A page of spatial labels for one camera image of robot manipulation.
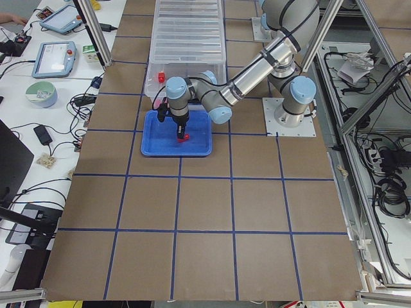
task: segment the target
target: white table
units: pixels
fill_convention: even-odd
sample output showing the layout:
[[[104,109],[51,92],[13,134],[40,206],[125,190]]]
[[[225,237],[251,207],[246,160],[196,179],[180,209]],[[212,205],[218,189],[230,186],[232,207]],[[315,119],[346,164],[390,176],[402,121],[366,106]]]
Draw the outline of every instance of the white table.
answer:
[[[101,10],[96,11],[98,20],[102,23],[107,23],[118,27],[126,1],[127,0],[111,0],[100,2]],[[43,0],[39,4],[38,8],[49,6],[50,8],[57,10],[66,4],[67,2],[64,2],[63,0]],[[33,14],[28,24],[36,20],[38,19],[35,14]],[[0,80],[0,95],[4,96],[4,100],[0,104],[0,119],[9,128],[27,123],[40,123],[52,126],[60,132],[68,132],[73,116],[66,110],[66,104],[74,95],[83,93],[90,85],[90,80],[94,76],[100,75],[103,72],[103,69],[99,62],[87,63],[81,54],[82,46],[91,45],[91,41],[86,30],[79,33],[59,35],[53,31],[41,31],[39,23],[35,22],[33,24],[33,29],[31,29],[28,34],[32,36],[32,40],[24,51],[23,56],[11,59],[9,64],[22,60],[36,59],[40,44],[42,42],[61,42],[65,40],[72,40],[76,44],[78,56],[76,57],[73,71],[67,78],[47,79],[47,81],[50,81],[56,87],[58,93],[56,104],[50,108],[37,107],[30,103],[25,97],[26,89],[31,84],[38,81],[31,77],[33,64],[19,64],[7,71]],[[110,49],[114,43],[115,34],[115,31],[111,33],[104,33],[104,37]],[[0,65],[0,73],[2,73],[5,67],[9,64]],[[97,94],[97,90],[91,89],[89,93]],[[36,164],[35,161],[43,153],[48,153],[49,150],[46,146],[42,146],[40,144],[33,132],[33,127],[35,127],[35,125],[16,129],[16,131],[21,134],[21,141],[35,156],[34,162],[30,167],[21,189],[28,188],[44,181],[67,177],[69,172],[75,168],[79,156],[78,153],[73,151],[73,145],[64,144],[59,146],[56,150],[54,157],[57,158],[57,162],[51,169],[47,169]],[[83,121],[80,121],[76,128],[83,128]],[[51,143],[52,148],[60,142],[74,140],[69,134],[61,135],[50,129],[48,129],[48,132],[53,139],[53,142]],[[70,181],[59,181],[46,184],[45,186],[54,188],[67,196],[70,184]],[[53,191],[35,191],[24,195],[19,199],[19,201],[23,202],[40,200],[53,201],[64,206],[64,200],[62,197]],[[45,205],[44,203],[39,205],[59,209],[56,205]],[[16,212],[21,212],[23,207],[24,204],[18,204],[15,205],[13,209]],[[10,229],[13,227],[13,223],[2,220],[0,221],[0,227]],[[3,273],[3,270],[8,262],[10,251],[15,247],[14,245],[5,243],[4,240],[8,233],[9,231],[0,230],[0,275]],[[49,249],[51,249],[52,244],[53,240],[48,247]],[[9,281],[8,285],[2,289],[2,291],[12,289],[15,276],[11,279],[11,281]]]

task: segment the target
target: person's arm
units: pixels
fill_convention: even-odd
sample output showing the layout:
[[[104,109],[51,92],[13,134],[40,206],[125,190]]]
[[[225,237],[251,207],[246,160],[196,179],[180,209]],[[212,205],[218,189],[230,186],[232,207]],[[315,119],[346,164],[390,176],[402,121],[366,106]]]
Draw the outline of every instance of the person's arm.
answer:
[[[16,24],[22,24],[23,26],[25,26],[28,22],[27,19],[25,19],[24,17],[15,15],[15,14],[11,14],[11,13],[0,13],[0,24],[3,24],[5,22],[15,22]]]

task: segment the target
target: yellow object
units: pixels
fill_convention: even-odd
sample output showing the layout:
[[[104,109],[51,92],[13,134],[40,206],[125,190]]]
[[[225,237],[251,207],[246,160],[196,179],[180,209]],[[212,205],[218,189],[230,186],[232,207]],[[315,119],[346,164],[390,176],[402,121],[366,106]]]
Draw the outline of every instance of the yellow object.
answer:
[[[94,11],[98,11],[101,8],[101,5],[97,2],[97,0],[90,0],[90,2]]]
[[[81,308],[82,300],[66,300],[64,302],[50,302],[48,308]]]

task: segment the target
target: human hand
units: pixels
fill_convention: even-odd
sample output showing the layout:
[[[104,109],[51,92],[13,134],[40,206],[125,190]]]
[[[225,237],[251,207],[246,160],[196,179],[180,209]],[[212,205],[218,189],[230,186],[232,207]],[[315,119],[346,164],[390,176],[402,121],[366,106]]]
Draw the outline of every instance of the human hand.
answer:
[[[11,14],[11,17],[12,17],[13,22],[15,22],[16,24],[21,24],[25,26],[28,22],[28,19],[25,19],[24,17],[18,16],[18,15]]]

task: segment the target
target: green bowl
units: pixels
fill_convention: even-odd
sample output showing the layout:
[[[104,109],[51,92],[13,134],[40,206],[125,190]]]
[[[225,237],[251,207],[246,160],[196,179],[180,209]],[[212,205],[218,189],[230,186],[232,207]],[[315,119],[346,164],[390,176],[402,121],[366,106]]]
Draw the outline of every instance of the green bowl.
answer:
[[[47,108],[56,103],[57,91],[51,82],[39,81],[28,87],[26,97],[33,104]]]

